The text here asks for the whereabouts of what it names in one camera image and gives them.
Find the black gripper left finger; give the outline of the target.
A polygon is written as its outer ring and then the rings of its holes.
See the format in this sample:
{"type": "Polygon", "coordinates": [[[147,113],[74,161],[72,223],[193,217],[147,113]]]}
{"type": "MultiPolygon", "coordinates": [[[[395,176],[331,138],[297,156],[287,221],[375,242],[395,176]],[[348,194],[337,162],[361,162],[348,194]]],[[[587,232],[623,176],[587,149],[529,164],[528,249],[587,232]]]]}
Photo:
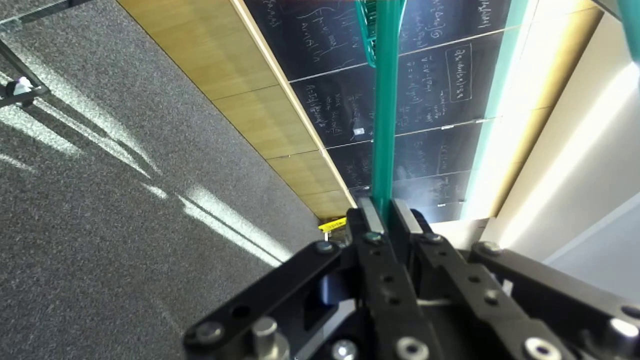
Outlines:
{"type": "Polygon", "coordinates": [[[404,336],[407,301],[401,294],[401,269],[395,264],[384,225],[370,199],[359,199],[348,212],[357,269],[361,274],[361,305],[371,322],[377,360],[399,360],[398,342],[404,336]]]}

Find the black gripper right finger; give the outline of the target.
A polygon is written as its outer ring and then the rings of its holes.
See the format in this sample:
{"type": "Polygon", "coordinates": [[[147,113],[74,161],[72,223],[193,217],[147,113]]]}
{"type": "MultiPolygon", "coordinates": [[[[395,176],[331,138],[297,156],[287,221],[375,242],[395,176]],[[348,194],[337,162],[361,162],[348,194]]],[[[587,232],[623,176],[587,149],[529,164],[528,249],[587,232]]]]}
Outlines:
{"type": "Polygon", "coordinates": [[[492,274],[467,262],[399,201],[392,203],[392,223],[417,306],[435,336],[437,360],[507,360],[499,339],[505,294],[492,274]]]}

